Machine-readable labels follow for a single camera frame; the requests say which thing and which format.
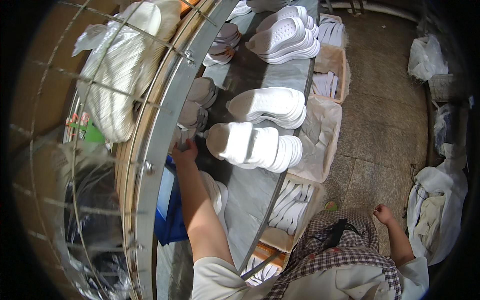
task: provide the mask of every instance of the wire mesh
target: wire mesh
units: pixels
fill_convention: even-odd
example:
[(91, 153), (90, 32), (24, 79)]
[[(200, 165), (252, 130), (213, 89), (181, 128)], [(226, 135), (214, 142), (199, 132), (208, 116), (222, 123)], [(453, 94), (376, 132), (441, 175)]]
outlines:
[[(137, 212), (128, 211), (127, 205), (126, 205), (126, 199), (127, 199), (127, 184), (126, 183), (130, 179), (130, 168), (131, 168), (131, 166), (133, 166), (134, 168), (143, 168), (144, 167), (144, 164), (140, 164), (136, 161), (133, 161), (133, 153), (134, 153), (134, 145), (137, 142), (136, 139), (137, 139), (137, 135), (138, 135), (138, 131), (139, 131), (139, 125), (140, 125), (140, 122), (141, 122), (141, 120), (144, 116), (146, 106), (149, 105), (149, 106), (151, 106), (151, 107), (153, 107), (157, 110), (164, 110), (165, 112), (169, 112), (168, 110), (166, 110), (165, 108), (162, 107), (162, 102), (160, 102), (160, 104), (156, 104), (155, 99), (153, 101), (151, 101), (150, 98), (152, 96), (153, 87), (155, 86), (156, 82), (158, 81), (160, 73), (166, 68), (167, 58), (171, 55), (172, 52), (175, 52), (176, 54), (181, 56), (183, 59), (188, 60), (190, 63), (194, 63), (194, 59), (191, 58), (190, 54), (188, 52), (184, 52), (184, 51), (179, 50), (178, 48), (176, 48), (176, 45), (177, 45), (180, 37), (184, 34), (184, 31), (186, 30), (187, 26), (192, 22), (192, 20), (194, 19), (194, 17), (196, 15), (202, 16), (206, 21), (208, 21), (208, 22), (210, 22), (210, 23), (212, 23), (213, 25), (216, 26), (216, 23), (213, 20), (211, 20), (203, 11), (201, 11), (202, 7), (207, 3), (207, 0), (201, 1), (197, 7), (191, 5), (190, 3), (188, 3), (185, 0), (181, 0), (181, 1), (184, 2), (185, 4), (187, 4), (189, 7), (191, 7), (193, 9), (193, 13), (189, 14), (188, 18), (186, 20), (184, 20), (185, 26), (183, 26), (181, 28), (181, 30), (179, 32), (177, 32), (176, 38), (173, 40), (173, 42), (171, 44), (167, 43), (167, 42), (164, 42), (164, 41), (158, 39), (157, 37), (155, 37), (155, 36), (145, 32), (145, 31), (139, 29), (138, 27), (133, 26), (133, 25), (128, 23), (128, 21), (130, 20), (132, 15), (145, 2), (145, 0), (139, 1), (139, 5), (137, 5), (136, 8), (128, 16), (126, 16), (124, 19), (120, 19), (120, 18), (117, 18), (117, 17), (112, 16), (110, 14), (106, 14), (106, 13), (101, 12), (99, 10), (96, 10), (94, 8), (88, 7), (88, 5), (92, 2), (92, 0), (86, 0), (83, 4), (59, 1), (58, 4), (68, 5), (68, 6), (71, 6), (71, 7), (78, 8), (78, 11), (75, 13), (72, 20), (65, 27), (63, 33), (61, 34), (60, 38), (58, 39), (58, 41), (57, 41), (49, 59), (48, 59), (48, 62), (45, 63), (45, 62), (42, 62), (42, 61), (39, 61), (39, 60), (30, 61), (33, 64), (35, 64), (35, 65), (37, 65), (41, 68), (44, 68), (36, 97), (33, 99), (34, 104), (33, 104), (33, 114), (32, 114), (31, 128), (30, 128), (30, 130), (26, 130), (26, 129), (23, 129), (19, 126), (15, 126), (15, 125), (12, 124), (11, 129), (14, 130), (15, 132), (19, 132), (20, 134), (29, 138), (29, 152), (30, 152), (29, 153), (30, 154), (29, 155), (29, 168), (30, 168), (30, 176), (31, 176), (31, 181), (32, 181), (32, 189), (31, 190), (25, 189), (18, 184), (13, 184), (13, 187), (16, 190), (21, 191), (23, 194), (25, 194), (25, 195), (34, 199), (35, 205), (36, 205), (36, 211), (37, 211), (37, 214), (38, 214), (40, 222), (41, 222), (41, 228), (42, 228), (43, 233), (34, 232), (34, 231), (31, 231), (31, 230), (28, 231), (28, 233), (31, 236), (34, 236), (34, 237), (36, 237), (40, 240), (44, 240), (44, 241), (48, 242), (48, 244), (49, 244), (49, 246), (52, 250), (52, 253), (55, 255), (56, 260), (58, 262), (57, 266), (61, 266), (61, 259), (58, 256), (57, 251), (56, 251), (56, 249), (53, 245), (52, 237), (49, 236), (48, 231), (46, 229), (45, 220), (42, 216), (42, 212), (41, 212), (41, 208), (40, 208), (40, 202), (41, 201), (43, 203), (49, 204), (51, 206), (54, 206), (54, 207), (57, 207), (57, 208), (60, 208), (60, 209), (68, 209), (68, 210), (73, 211), (77, 224), (80, 224), (80, 219), (79, 219), (80, 212), (91, 213), (91, 214), (99, 214), (99, 215), (107, 215), (107, 216), (121, 216), (123, 224), (125, 224), (125, 220), (126, 220), (127, 217), (136, 218), (137, 216), (140, 216), (142, 214), (142, 212), (138, 212), (138, 211)], [(94, 71), (94, 75), (92, 76), (92, 78), (85, 78), (84, 76), (81, 76), (80, 74), (78, 74), (76, 72), (70, 72), (66, 69), (53, 66), (53, 61), (56, 58), (59, 47), (61, 46), (62, 42), (64, 41), (66, 35), (69, 33), (73, 24), (79, 19), (81, 14), (83, 12), (86, 12), (86, 11), (95, 13), (95, 14), (100, 15), (102, 17), (105, 17), (109, 20), (120, 23), (120, 27), (117, 29), (116, 33), (111, 38), (108, 46), (106, 47), (104, 52), (101, 54), (100, 63), (98, 64), (98, 67)], [(115, 89), (114, 87), (105, 85), (101, 82), (96, 82), (94, 80), (95, 77), (96, 77), (96, 74), (98, 73), (98, 70), (100, 69), (100, 67), (102, 65), (102, 62), (103, 62), (104, 58), (106, 57), (106, 54), (107, 54), (108, 50), (110, 49), (110, 47), (111, 47), (111, 45), (112, 45), (112, 43), (115, 39), (115, 37), (119, 34), (119, 32), (125, 26), (141, 33), (142, 35), (145, 35), (146, 37), (152, 39), (154, 42), (160, 43), (161, 45), (168, 48), (167, 52), (165, 53), (160, 65), (157, 69), (157, 72), (156, 72), (156, 74), (153, 78), (153, 81), (150, 84), (150, 87), (148, 89), (148, 92), (147, 92), (145, 98), (135, 97), (134, 95), (125, 93), (123, 91)], [(59, 200), (55, 200), (55, 199), (52, 199), (52, 198), (49, 198), (49, 197), (39, 198), (38, 195), (37, 195), (35, 170), (34, 170), (34, 153), (35, 153), (34, 143), (37, 140), (39, 140), (41, 138), (41, 136), (38, 136), (36, 134), (36, 121), (37, 121), (37, 119), (36, 119), (37, 113), (36, 112), (37, 112), (37, 109), (38, 109), (38, 106), (39, 106), (39, 103), (40, 103), (40, 99), (42, 98), (42, 95), (43, 95), (43, 89), (44, 89), (45, 82), (47, 81), (47, 78), (49, 77), (51, 72), (57, 72), (59, 74), (67, 76), (69, 78), (75, 79), (77, 81), (82, 81), (82, 82), (85, 82), (85, 83), (88, 84), (87, 85), (87, 90), (86, 90), (86, 93), (85, 93), (85, 97), (84, 97), (85, 100), (84, 100), (83, 103), (79, 103), (78, 105), (76, 105), (73, 108), (72, 111), (74, 112), (74, 114), (78, 114), (79, 112), (83, 111), (88, 106), (88, 95), (90, 93), (92, 85), (94, 85), (94, 84), (101, 87), (101, 88), (110, 90), (110, 91), (115, 92), (115, 93), (122, 94), (124, 96), (127, 96), (127, 97), (131, 98), (132, 100), (135, 100), (135, 101), (138, 101), (138, 102), (142, 103), (141, 108), (140, 108), (140, 113), (139, 113), (139, 116), (138, 116), (136, 124), (135, 124), (135, 129), (134, 129), (134, 132), (133, 132), (133, 135), (132, 135), (132, 138), (131, 138), (132, 145), (130, 147), (130, 152), (129, 152), (129, 155), (128, 155), (128, 159), (126, 161), (124, 161), (124, 160), (119, 160), (119, 159), (116, 159), (116, 158), (113, 158), (113, 157), (111, 158), (111, 160), (115, 164), (117, 164), (117, 163), (126, 164), (125, 178), (124, 179), (118, 179), (118, 180), (123, 180), (125, 182), (124, 197), (122, 199), (123, 200), (123, 203), (122, 203), (123, 205), (121, 206), (120, 211), (80, 206), (78, 204), (77, 190), (76, 190), (75, 184), (72, 185), (72, 189), (73, 189), (73, 193), (72, 193), (73, 203), (72, 204), (67, 204), (67, 203), (65, 203), (65, 201), (59, 201)], [(163, 86), (168, 85), (170, 83), (170, 81), (171, 81), (171, 78), (169, 78), (167, 76), (166, 79), (164, 79)], [(80, 123), (81, 123), (81, 120), (79, 118), (77, 118), (76, 125), (80, 126)], [(79, 135), (77, 134), (77, 135), (74, 136), (73, 141), (72, 141), (73, 142), (72, 162), (71, 162), (72, 178), (75, 178), (75, 176), (77, 175), (76, 160), (78, 158), (78, 154), (77, 154), (78, 139), (79, 139)], [(46, 143), (54, 145), (54, 146), (59, 145), (55, 141), (46, 141)], [(93, 276), (94, 281), (96, 282), (97, 286), (100, 289), (99, 291), (101, 292), (102, 297), (104, 299), (110, 299), (109, 294), (107, 293), (107, 291), (103, 288), (103, 286), (101, 284), (99, 276), (115, 276), (116, 273), (115, 272), (99, 272), (99, 271), (97, 271), (95, 266), (92, 263), (91, 257), (89, 256), (89, 251), (90, 250), (106, 251), (106, 252), (122, 252), (122, 253), (124, 253), (124, 255), (126, 257), (126, 262), (127, 262), (126, 265), (127, 265), (129, 280), (132, 284), (132, 289), (131, 289), (130, 294), (131, 294), (133, 299), (139, 299), (139, 294), (137, 292), (139, 290), (141, 290), (141, 288), (139, 288), (140, 283), (137, 282), (136, 278), (133, 278), (132, 274), (137, 274), (140, 271), (134, 270), (134, 268), (132, 266), (131, 252), (132, 252), (132, 250), (139, 249), (142, 246), (137, 244), (134, 241), (134, 239), (132, 239), (130, 237), (130, 235), (132, 233), (128, 232), (127, 229), (124, 228), (124, 230), (123, 230), (123, 247), (119, 247), (119, 248), (88, 246), (85, 243), (84, 235), (83, 235), (83, 232), (82, 232), (82, 229), (81, 229), (80, 226), (78, 227), (78, 234), (80, 236), (81, 245), (74, 244), (74, 243), (67, 243), (67, 247), (84, 251), (85, 257), (88, 261), (88, 265), (89, 265), (89, 268), (90, 268), (90, 271), (86, 271), (86, 273)]]

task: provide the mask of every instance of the shirt sleeve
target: shirt sleeve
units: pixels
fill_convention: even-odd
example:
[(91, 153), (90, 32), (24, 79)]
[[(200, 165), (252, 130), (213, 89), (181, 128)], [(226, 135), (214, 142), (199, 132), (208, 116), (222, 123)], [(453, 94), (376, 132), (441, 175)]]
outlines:
[(240, 300), (250, 289), (223, 259), (204, 257), (193, 265), (192, 300)]
[(398, 268), (402, 299), (418, 300), (427, 292), (430, 285), (427, 265), (425, 257), (418, 257)]

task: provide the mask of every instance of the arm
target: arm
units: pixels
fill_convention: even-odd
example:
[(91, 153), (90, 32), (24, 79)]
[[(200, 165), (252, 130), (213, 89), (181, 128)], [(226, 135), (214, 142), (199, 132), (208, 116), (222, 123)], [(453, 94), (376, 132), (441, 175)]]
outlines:
[(398, 267), (415, 259), (412, 246), (398, 222), (393, 217), (392, 211), (386, 205), (380, 204), (373, 212), (380, 223), (387, 226), (390, 239), (390, 257)]
[(175, 145), (172, 157), (177, 165), (183, 221), (192, 245), (193, 262), (213, 256), (233, 265), (227, 237), (195, 164), (197, 145), (191, 140), (187, 140), (187, 145), (188, 150), (184, 152)]

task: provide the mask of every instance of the green shoe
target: green shoe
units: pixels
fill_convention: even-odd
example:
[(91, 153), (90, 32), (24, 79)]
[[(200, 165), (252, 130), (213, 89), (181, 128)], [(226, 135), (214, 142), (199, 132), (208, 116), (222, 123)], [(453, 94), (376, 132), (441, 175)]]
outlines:
[(338, 207), (337, 207), (337, 205), (335, 204), (335, 202), (330, 201), (330, 202), (328, 202), (327, 204), (325, 204), (325, 210), (329, 210), (329, 211), (332, 211), (332, 212), (336, 212), (336, 211), (338, 211)]

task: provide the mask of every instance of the gray marble tabletop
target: gray marble tabletop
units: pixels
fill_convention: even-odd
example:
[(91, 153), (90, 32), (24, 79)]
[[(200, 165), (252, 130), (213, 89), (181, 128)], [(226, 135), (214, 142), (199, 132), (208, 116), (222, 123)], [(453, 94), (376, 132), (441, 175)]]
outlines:
[[(317, 18), (317, 1), (299, 0), (292, 5), (301, 5), (314, 20)], [(272, 12), (253, 12), (234, 18), (231, 22), (239, 27), (242, 38), (235, 56), (226, 65), (214, 65), (205, 69), (203, 77), (210, 77), (220, 88), (214, 105), (208, 109), (207, 128), (216, 123), (233, 122), (235, 119), (225, 107), (236, 95), (255, 88), (289, 87), (306, 95), (312, 76), (313, 60), (291, 60), (281, 65), (271, 65), (245, 47), (245, 42), (255, 34), (260, 22)], [(263, 121), (255, 127), (275, 127), (280, 135), (292, 135), (271, 121)], [(245, 170), (214, 158), (205, 146), (204, 139), (197, 139), (200, 155), (197, 164), (215, 180), (228, 188), (228, 203), (225, 220), (228, 227), (228, 243), (237, 269), (242, 269), (258, 243), (264, 225), (271, 212), (273, 199), (283, 184), (284, 175), (256, 168)]]

